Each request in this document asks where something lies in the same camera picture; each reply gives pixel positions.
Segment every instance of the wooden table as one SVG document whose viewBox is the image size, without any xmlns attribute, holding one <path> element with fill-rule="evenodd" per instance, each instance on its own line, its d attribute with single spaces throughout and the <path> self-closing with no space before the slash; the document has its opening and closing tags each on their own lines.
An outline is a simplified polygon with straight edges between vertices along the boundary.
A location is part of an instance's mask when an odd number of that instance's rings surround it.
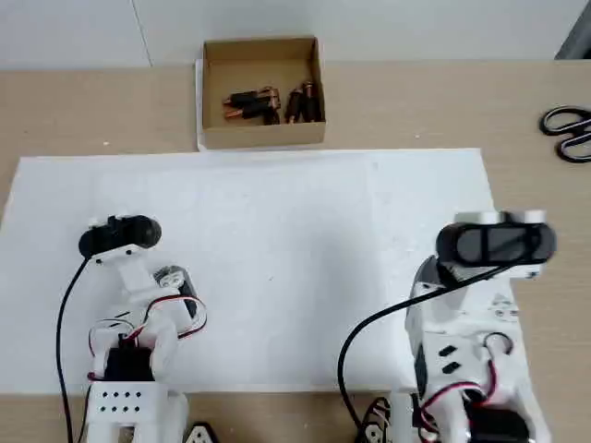
<svg viewBox="0 0 591 443">
<path fill-rule="evenodd" d="M 539 280 L 514 288 L 554 441 L 585 440 L 591 165 L 559 161 L 537 118 L 553 105 L 591 104 L 591 64 L 327 63 L 324 81 L 323 148 L 480 147 L 498 208 L 548 210 L 558 254 Z M 193 83 L 188 66 L 0 73 L 0 204 L 22 155 L 194 150 Z M 80 399 L 74 403 L 78 423 Z M 222 441 L 352 441 L 333 394 L 204 394 L 191 405 L 192 418 L 211 421 Z M 0 396 L 0 441 L 65 441 L 58 397 Z"/>
</svg>

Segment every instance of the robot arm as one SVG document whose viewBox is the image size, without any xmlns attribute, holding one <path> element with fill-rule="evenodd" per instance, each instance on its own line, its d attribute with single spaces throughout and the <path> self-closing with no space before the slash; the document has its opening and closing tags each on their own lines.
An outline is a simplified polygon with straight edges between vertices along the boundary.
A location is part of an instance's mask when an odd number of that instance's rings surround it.
<svg viewBox="0 0 591 443">
<path fill-rule="evenodd" d="M 409 307 L 423 441 L 550 442 L 509 279 L 537 276 L 555 247 L 539 211 L 459 214 L 440 232 L 438 256 L 419 269 L 411 299 L 486 269 L 511 269 Z"/>
<path fill-rule="evenodd" d="M 110 217 L 80 238 L 80 253 L 116 270 L 123 284 L 109 318 L 89 333 L 88 443 L 115 443 L 129 426 L 134 443 L 182 441 L 187 398 L 162 380 L 178 341 L 205 326 L 206 311 L 184 269 L 146 269 L 142 254 L 160 236 L 156 221 L 136 216 Z"/>
</svg>

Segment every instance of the white paper sheet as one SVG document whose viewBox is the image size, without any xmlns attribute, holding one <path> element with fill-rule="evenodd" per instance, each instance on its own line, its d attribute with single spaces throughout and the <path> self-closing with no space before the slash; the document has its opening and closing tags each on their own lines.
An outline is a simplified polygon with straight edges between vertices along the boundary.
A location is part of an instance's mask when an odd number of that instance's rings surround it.
<svg viewBox="0 0 591 443">
<path fill-rule="evenodd" d="M 54 325 L 93 218 L 142 213 L 163 238 L 149 267 L 187 268 L 208 326 L 184 340 L 169 381 L 196 390 L 336 389 L 344 338 L 404 300 L 439 229 L 491 210 L 478 150 L 256 152 L 29 158 L 0 231 L 0 392 L 57 392 Z M 89 265 L 64 324 L 71 389 L 90 368 L 87 331 L 119 296 Z M 409 387 L 404 313 L 351 348 L 352 389 Z"/>
</svg>

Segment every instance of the black scissors handle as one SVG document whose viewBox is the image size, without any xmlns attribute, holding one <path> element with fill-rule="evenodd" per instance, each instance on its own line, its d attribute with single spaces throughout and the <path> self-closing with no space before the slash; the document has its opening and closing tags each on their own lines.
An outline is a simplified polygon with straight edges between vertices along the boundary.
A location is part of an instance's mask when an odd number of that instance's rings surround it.
<svg viewBox="0 0 591 443">
<path fill-rule="evenodd" d="M 591 140 L 591 132 L 582 132 L 580 135 L 575 136 L 573 138 L 566 138 L 563 141 L 559 141 L 556 145 L 556 155 L 558 155 L 561 159 L 566 162 L 570 163 L 588 163 L 591 162 L 591 154 L 589 155 L 578 155 L 574 156 L 569 154 L 569 148 L 582 145 L 587 141 Z"/>
<path fill-rule="evenodd" d="M 573 115 L 575 121 L 561 126 L 551 126 L 549 121 L 560 114 Z M 591 140 L 591 111 L 578 106 L 559 106 L 550 109 L 539 119 L 539 130 L 547 136 L 562 136 L 570 134 L 572 137 L 559 141 L 556 145 L 556 154 L 566 162 L 587 163 L 591 162 L 590 155 L 572 155 L 569 149 L 576 145 L 582 145 Z"/>
<path fill-rule="evenodd" d="M 579 117 L 576 121 L 561 126 L 551 126 L 549 121 L 560 114 L 570 114 Z M 573 134 L 584 132 L 587 127 L 591 127 L 591 111 L 578 106 L 559 106 L 550 109 L 539 119 L 539 130 L 547 136 L 560 136 L 563 134 Z"/>
</svg>

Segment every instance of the brown cardboard box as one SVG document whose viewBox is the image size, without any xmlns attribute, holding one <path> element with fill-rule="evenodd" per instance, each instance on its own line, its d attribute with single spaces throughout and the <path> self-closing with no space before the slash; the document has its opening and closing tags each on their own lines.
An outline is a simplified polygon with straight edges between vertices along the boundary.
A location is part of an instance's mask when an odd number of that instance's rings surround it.
<svg viewBox="0 0 591 443">
<path fill-rule="evenodd" d="M 316 83 L 322 121 L 284 122 L 289 93 L 305 80 Z M 262 118 L 226 120 L 223 100 L 233 92 L 273 86 L 280 92 L 280 125 Z M 315 37 L 205 42 L 203 45 L 202 140 L 208 149 L 320 143 L 326 114 Z"/>
</svg>

